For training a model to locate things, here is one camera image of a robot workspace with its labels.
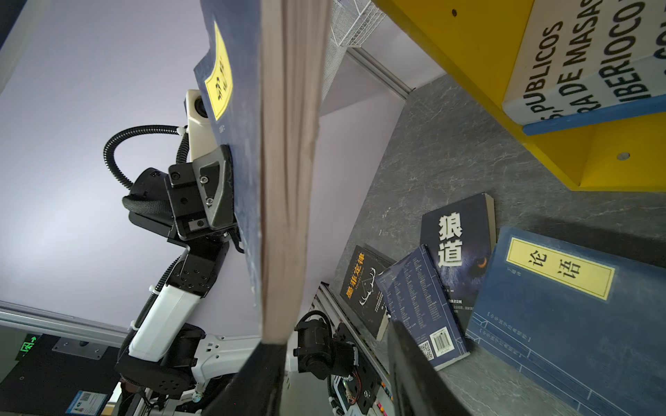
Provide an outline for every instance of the gray marble table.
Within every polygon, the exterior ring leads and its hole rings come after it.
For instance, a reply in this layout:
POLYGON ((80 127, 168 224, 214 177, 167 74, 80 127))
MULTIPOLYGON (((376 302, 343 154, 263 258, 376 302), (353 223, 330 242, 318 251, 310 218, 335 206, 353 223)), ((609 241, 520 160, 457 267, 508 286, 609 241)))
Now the gray marble table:
MULTIPOLYGON (((356 244, 399 260, 419 243, 421 215, 479 192, 495 198, 498 228, 517 226, 666 267, 666 194, 568 190, 444 75, 411 93, 331 279, 331 290, 340 293, 356 244)), ((388 367, 386 340, 374 341, 340 303, 388 367)), ((474 415, 578 415, 478 346, 440 375, 474 415)))

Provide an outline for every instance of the yellow bookshelf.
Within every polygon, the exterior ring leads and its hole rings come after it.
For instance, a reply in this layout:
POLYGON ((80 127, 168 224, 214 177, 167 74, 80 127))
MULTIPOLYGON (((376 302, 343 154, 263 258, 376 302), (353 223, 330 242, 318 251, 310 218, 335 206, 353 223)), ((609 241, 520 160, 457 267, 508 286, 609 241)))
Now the yellow bookshelf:
POLYGON ((569 189, 666 191, 666 113, 536 136, 526 136, 504 114, 501 103, 532 3, 375 0, 569 189), (624 152, 631 157, 618 160, 624 152))

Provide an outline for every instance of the yellow label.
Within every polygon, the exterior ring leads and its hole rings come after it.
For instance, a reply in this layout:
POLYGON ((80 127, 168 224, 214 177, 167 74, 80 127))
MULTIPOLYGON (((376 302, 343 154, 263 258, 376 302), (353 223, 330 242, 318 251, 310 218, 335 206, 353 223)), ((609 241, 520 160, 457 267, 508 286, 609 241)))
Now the yellow label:
POLYGON ((231 91, 234 82, 231 78, 231 65, 226 47, 220 34, 220 29, 215 22, 215 67, 212 74, 206 79, 208 97, 215 113, 215 120, 219 120, 231 99, 231 91))
POLYGON ((615 274, 612 267, 517 238, 511 239, 506 261, 603 300, 608 299, 615 274))

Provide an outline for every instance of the qr code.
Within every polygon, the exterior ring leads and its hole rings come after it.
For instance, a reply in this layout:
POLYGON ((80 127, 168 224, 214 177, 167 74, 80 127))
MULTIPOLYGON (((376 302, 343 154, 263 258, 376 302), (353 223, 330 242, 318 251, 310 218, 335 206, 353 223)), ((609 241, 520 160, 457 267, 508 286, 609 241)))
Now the qr code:
POLYGON ((446 329, 446 326, 439 331, 431 333, 430 339, 432 340, 432 345, 435 347, 435 354, 437 354, 438 357, 455 349, 454 343, 451 342, 449 330, 446 329))
POLYGON ((428 340, 426 340, 426 342, 422 344, 419 344, 418 347, 421 349, 421 351, 423 351, 423 355, 426 356, 428 361, 430 361, 431 359, 435 359, 435 356, 432 355, 432 348, 430 348, 430 342, 428 342, 428 340))

